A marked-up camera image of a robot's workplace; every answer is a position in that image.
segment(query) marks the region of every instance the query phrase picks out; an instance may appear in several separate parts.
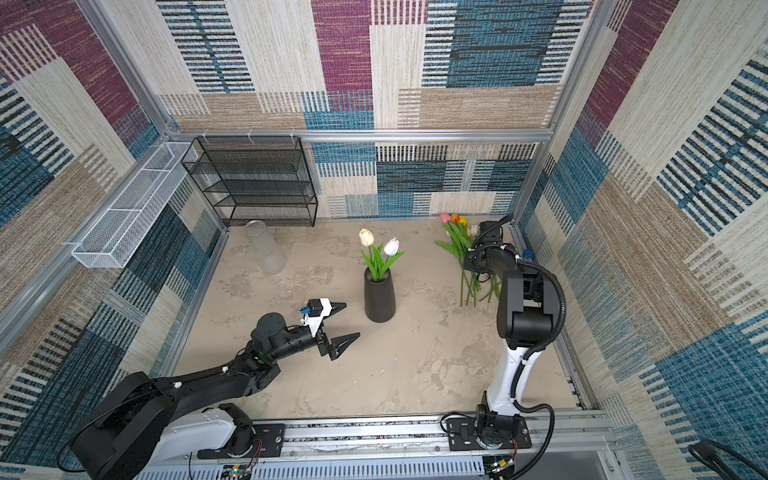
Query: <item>dark gray vase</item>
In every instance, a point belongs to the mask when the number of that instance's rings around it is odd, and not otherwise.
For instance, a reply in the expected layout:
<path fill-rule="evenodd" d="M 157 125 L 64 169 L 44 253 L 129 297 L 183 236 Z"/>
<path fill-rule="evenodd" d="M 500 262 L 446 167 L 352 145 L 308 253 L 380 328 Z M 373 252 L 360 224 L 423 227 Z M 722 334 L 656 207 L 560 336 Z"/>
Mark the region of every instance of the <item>dark gray vase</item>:
<path fill-rule="evenodd" d="M 371 270 L 366 268 L 364 289 L 366 316 L 377 323 L 389 321 L 395 315 L 395 284 L 392 283 L 391 273 L 387 270 L 379 282 L 374 282 Z"/>

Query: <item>flower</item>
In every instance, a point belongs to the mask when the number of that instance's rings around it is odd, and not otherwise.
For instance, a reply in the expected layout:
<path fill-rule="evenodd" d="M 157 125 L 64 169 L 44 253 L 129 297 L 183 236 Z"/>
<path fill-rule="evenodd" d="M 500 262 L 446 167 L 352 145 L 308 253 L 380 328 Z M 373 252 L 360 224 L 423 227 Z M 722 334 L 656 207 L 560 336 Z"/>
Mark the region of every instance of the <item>flower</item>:
<path fill-rule="evenodd" d="M 360 230 L 360 243 L 364 247 L 368 247 L 370 245 L 373 245 L 373 233 L 371 233 L 371 230 L 368 230 L 367 228 L 363 228 Z"/>
<path fill-rule="evenodd" d="M 395 237 L 386 243 L 386 245 L 384 246 L 384 253 L 386 253 L 391 257 L 392 255 L 397 253 L 397 249 L 399 248 L 400 248 L 400 242 L 397 240 L 397 237 Z"/>

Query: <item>black mounting plate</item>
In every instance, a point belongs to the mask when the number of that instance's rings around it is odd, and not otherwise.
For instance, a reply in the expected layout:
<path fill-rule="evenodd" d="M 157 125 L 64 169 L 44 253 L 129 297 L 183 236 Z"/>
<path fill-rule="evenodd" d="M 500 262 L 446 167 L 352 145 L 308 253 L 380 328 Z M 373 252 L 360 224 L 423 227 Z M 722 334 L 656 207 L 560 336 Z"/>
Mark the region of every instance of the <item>black mounting plate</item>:
<path fill-rule="evenodd" d="M 254 423 L 253 428 L 256 430 L 256 438 L 261 439 L 261 456 L 260 458 L 272 458 L 279 457 L 280 452 L 283 450 L 283 433 L 286 426 L 283 423 Z M 250 460 L 251 455 L 255 452 L 251 450 L 243 456 L 244 459 Z M 200 450 L 197 453 L 197 458 L 200 460 L 213 460 L 217 458 L 231 458 L 226 452 L 216 450 Z"/>
<path fill-rule="evenodd" d="M 520 419 L 520 428 L 515 441 L 518 443 L 518 449 L 529 449 L 533 446 L 531 443 L 531 433 L 528 431 L 528 425 L 525 418 Z M 464 417 L 455 417 L 445 420 L 445 429 L 449 431 L 448 444 L 451 452 L 466 452 L 467 450 L 483 450 L 484 447 L 478 443 L 477 432 L 475 431 L 475 419 Z M 499 447 L 501 450 L 513 450 L 515 445 L 512 439 L 507 439 Z"/>

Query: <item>mesh shelf tier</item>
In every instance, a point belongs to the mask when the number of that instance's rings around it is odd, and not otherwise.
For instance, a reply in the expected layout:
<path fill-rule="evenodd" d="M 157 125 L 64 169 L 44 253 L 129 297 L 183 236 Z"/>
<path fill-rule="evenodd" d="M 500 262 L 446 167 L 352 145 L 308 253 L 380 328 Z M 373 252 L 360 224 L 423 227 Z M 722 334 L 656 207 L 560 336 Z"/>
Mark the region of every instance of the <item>mesh shelf tier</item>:
<path fill-rule="evenodd" d="M 84 235 L 72 256 L 87 268 L 125 268 L 184 179 L 179 160 L 198 154 L 186 142 L 166 142 L 159 147 Z"/>
<path fill-rule="evenodd" d="M 293 137 L 198 137 L 183 165 L 228 226 L 314 226 L 317 198 L 301 141 Z"/>

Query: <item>vase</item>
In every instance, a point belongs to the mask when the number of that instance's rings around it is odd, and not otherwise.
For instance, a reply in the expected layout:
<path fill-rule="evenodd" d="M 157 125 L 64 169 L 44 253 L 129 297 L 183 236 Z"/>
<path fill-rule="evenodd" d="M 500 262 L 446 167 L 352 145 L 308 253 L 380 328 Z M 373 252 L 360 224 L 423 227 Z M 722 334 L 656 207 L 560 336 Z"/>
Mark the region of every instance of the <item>vase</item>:
<path fill-rule="evenodd" d="M 395 285 L 392 272 L 387 270 L 381 280 L 373 280 L 371 270 L 365 272 L 366 316 L 377 323 L 389 321 L 395 315 Z"/>

